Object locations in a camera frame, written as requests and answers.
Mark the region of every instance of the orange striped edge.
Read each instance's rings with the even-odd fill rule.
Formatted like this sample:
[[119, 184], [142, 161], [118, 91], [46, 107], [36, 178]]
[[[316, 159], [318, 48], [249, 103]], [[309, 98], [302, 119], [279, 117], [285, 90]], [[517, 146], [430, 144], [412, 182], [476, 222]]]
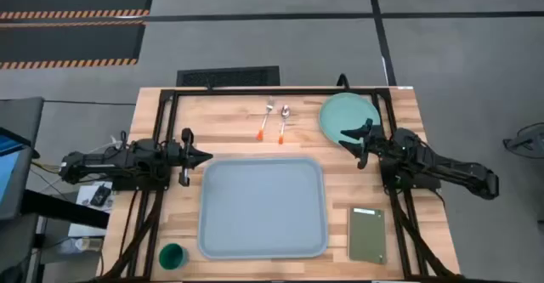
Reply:
[[82, 23], [36, 23], [36, 24], [0, 24], [0, 28], [20, 28], [20, 27], [67, 27], [80, 25], [139, 25], [144, 24], [142, 20], [119, 20], [119, 21], [100, 21], [100, 22], [82, 22]]
[[67, 67], [96, 67], [116, 65], [136, 65], [138, 59], [90, 59], [90, 60], [54, 60], [30, 62], [0, 62], [0, 70], [23, 70]]
[[64, 19], [86, 17], [113, 17], [113, 16], [140, 16], [149, 14], [149, 10], [143, 9], [113, 9], [113, 10], [85, 10], [85, 11], [25, 11], [25, 12], [0, 12], [0, 20], [3, 19]]

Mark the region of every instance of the light blue tray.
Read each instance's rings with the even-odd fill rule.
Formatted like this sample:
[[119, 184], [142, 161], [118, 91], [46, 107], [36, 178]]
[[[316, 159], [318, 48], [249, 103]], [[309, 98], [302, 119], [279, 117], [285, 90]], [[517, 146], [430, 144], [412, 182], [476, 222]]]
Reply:
[[198, 247], [206, 258], [311, 258], [327, 242], [316, 161], [216, 161], [204, 172]]

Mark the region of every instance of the green cup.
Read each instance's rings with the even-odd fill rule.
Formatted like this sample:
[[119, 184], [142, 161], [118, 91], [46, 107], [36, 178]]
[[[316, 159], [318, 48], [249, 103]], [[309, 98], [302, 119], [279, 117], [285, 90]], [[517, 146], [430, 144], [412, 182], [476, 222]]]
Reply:
[[180, 269], [187, 264], [189, 253], [178, 244], [168, 244], [159, 253], [159, 264], [166, 270]]

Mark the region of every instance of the concrete floor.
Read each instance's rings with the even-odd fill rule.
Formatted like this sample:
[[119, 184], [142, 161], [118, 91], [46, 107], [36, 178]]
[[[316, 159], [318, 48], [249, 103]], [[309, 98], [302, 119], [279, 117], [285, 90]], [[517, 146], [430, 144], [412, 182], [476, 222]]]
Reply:
[[[380, 0], [383, 12], [544, 10], [544, 0]], [[369, 12], [369, 0], [154, 0], [151, 15]], [[544, 168], [508, 154], [502, 139], [542, 121], [544, 18], [385, 20], [399, 85], [416, 89], [429, 143], [445, 156], [481, 161], [501, 177], [483, 201], [444, 185], [462, 272], [541, 282]], [[372, 20], [149, 24], [140, 62], [128, 67], [1, 71], [0, 98], [134, 102], [140, 87], [172, 86], [177, 70], [279, 65], [283, 85], [385, 85]], [[57, 162], [128, 130], [132, 107], [46, 104], [37, 148]], [[31, 176], [29, 187], [43, 181]], [[62, 190], [71, 190], [62, 184]], [[98, 259], [56, 263], [46, 281], [87, 279]]]

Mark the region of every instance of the teal plate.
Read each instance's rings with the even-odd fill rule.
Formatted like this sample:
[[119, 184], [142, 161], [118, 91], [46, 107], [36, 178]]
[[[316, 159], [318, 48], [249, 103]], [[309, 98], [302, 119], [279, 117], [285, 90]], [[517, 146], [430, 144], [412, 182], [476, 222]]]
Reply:
[[365, 124], [367, 118], [372, 119], [372, 125], [380, 124], [380, 115], [370, 101], [354, 93], [338, 93], [321, 106], [320, 128], [329, 140], [337, 144], [339, 140], [358, 143], [340, 131], [357, 129]]

